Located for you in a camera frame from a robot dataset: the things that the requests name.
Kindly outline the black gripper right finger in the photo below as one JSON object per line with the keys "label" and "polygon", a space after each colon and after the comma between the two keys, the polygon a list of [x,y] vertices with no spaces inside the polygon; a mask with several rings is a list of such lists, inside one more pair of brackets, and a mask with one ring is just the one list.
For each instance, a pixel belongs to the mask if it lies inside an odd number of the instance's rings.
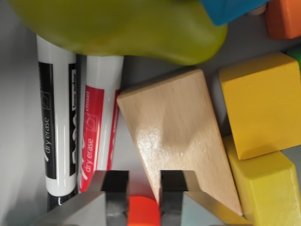
{"label": "black gripper right finger", "polygon": [[162,226],[251,226],[246,218],[203,192],[193,171],[160,172]]}

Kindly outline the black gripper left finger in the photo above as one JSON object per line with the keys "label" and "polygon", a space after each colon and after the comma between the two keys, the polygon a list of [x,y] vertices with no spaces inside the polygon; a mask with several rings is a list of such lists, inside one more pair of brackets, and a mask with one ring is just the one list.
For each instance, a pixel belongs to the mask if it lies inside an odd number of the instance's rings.
{"label": "black gripper left finger", "polygon": [[129,171],[97,170],[88,189],[32,223],[33,226],[126,226]]}

